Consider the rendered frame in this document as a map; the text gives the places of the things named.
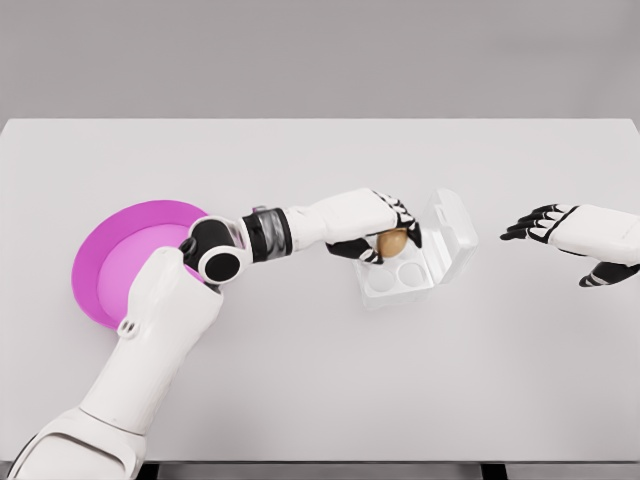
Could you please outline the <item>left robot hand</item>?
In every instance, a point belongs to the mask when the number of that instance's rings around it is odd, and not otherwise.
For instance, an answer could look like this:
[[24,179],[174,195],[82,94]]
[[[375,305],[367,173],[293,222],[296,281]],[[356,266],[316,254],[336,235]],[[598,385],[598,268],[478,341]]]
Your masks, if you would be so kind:
[[399,199],[387,194],[361,188],[319,201],[312,208],[324,222],[322,241],[332,255],[383,264],[367,237],[395,229],[405,229],[414,245],[422,247],[417,219]]

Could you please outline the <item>pink round plate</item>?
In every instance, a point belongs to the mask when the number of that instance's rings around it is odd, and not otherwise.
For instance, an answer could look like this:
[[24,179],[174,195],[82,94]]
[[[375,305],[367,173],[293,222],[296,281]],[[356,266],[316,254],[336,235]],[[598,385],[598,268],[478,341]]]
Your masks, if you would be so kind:
[[126,207],[101,222],[74,259],[71,286],[80,309],[116,330],[127,314],[129,289],[149,256],[177,247],[206,212],[177,200],[152,200]]

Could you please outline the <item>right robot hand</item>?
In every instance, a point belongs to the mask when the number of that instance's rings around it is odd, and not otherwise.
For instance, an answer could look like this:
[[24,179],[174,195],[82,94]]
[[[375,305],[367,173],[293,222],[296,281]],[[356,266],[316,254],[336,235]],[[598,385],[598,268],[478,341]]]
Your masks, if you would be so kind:
[[588,204],[549,204],[518,219],[500,239],[529,239],[564,253],[596,259],[597,265],[580,279],[579,286],[610,286],[640,273],[640,264],[627,266],[619,259],[618,239],[625,226],[625,213]]

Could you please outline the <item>clear plastic egg box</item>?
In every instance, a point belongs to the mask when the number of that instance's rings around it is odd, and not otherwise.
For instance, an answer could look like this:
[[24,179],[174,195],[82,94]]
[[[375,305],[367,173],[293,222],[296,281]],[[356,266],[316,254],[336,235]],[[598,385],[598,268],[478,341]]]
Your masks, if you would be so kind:
[[362,302],[369,310],[415,303],[456,279],[474,255],[479,236],[461,197],[440,188],[418,219],[422,247],[409,241],[382,265],[356,262]]

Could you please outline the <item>brown egg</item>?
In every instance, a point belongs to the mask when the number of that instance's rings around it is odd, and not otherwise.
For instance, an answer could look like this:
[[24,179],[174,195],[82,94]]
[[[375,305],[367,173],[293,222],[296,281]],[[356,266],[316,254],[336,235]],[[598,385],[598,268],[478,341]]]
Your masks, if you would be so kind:
[[383,259],[393,258],[404,250],[407,241],[407,230],[396,228],[378,234],[376,248]]

